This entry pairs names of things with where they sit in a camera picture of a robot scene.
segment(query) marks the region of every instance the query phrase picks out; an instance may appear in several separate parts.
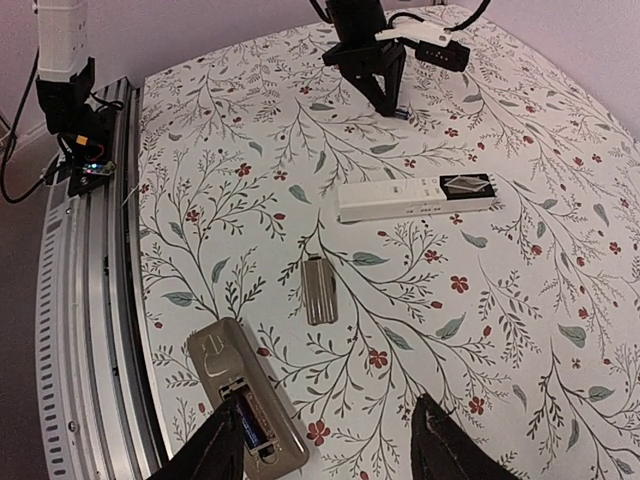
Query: white wall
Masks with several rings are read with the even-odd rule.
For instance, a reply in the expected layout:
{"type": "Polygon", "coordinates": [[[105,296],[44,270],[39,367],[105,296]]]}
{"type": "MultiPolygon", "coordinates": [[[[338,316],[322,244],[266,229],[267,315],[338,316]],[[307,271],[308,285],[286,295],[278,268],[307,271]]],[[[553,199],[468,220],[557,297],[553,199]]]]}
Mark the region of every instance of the white wall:
{"type": "MultiPolygon", "coordinates": [[[[430,0],[383,0],[387,8],[430,0]]],[[[141,84],[152,73],[203,53],[316,22],[308,0],[89,0],[89,37],[96,85],[122,76],[141,84]]],[[[0,111],[13,119],[37,47],[30,0],[0,6],[0,111]]],[[[44,121],[35,91],[20,132],[44,121]]]]}
{"type": "MultiPolygon", "coordinates": [[[[452,0],[476,9],[480,0],[452,0]]],[[[640,1],[493,0],[487,18],[542,53],[640,138],[640,1]]]]}

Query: floor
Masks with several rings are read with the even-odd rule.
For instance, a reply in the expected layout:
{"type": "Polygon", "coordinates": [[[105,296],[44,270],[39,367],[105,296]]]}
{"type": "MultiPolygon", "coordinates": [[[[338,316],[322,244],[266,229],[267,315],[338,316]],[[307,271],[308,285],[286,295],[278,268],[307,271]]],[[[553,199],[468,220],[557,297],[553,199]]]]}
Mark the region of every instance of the floor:
{"type": "MultiPolygon", "coordinates": [[[[17,195],[55,151],[49,138],[18,152],[7,169],[17,195]]],[[[0,200],[0,480],[47,479],[34,361],[35,289],[47,202],[40,189],[20,205],[0,200]]]]}

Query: white box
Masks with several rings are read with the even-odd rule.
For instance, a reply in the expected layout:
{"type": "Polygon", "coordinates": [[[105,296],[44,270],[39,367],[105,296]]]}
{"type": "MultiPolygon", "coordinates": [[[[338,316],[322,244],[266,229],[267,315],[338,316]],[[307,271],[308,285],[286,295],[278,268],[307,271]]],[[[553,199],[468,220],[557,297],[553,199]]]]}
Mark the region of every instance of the white box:
{"type": "Polygon", "coordinates": [[[487,174],[441,175],[338,188],[340,222],[487,210],[496,194],[487,174]]]}

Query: battery slot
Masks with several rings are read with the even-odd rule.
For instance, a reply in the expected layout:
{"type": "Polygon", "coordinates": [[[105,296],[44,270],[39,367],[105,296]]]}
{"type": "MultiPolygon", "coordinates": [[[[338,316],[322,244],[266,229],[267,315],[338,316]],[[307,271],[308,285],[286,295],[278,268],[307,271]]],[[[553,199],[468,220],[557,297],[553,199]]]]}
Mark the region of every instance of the battery slot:
{"type": "Polygon", "coordinates": [[[236,396],[238,413],[244,429],[244,440],[247,450],[266,464],[274,464],[277,459],[274,443],[277,438],[273,428],[267,420],[262,407],[255,398],[249,385],[243,378],[220,388],[223,400],[236,396]]]}

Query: white tablecloth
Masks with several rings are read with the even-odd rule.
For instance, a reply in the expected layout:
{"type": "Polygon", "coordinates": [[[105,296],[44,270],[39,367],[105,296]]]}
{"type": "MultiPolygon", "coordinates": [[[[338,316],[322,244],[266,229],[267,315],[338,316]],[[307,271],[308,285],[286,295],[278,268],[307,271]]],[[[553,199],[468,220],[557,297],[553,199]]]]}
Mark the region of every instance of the white tablecloth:
{"type": "Polygon", "coordinates": [[[459,35],[465,74],[408,62],[408,121],[323,66],[335,39],[294,29],[146,82],[146,327],[172,450],[211,413],[185,340],[231,316],[309,439],[305,479],[410,478],[425,390],[521,478],[640,475],[636,142],[486,21],[459,35]],[[336,221],[337,185],[458,172],[494,174],[491,211],[336,221]],[[333,325],[301,310],[311,253],[337,272],[333,325]]]}

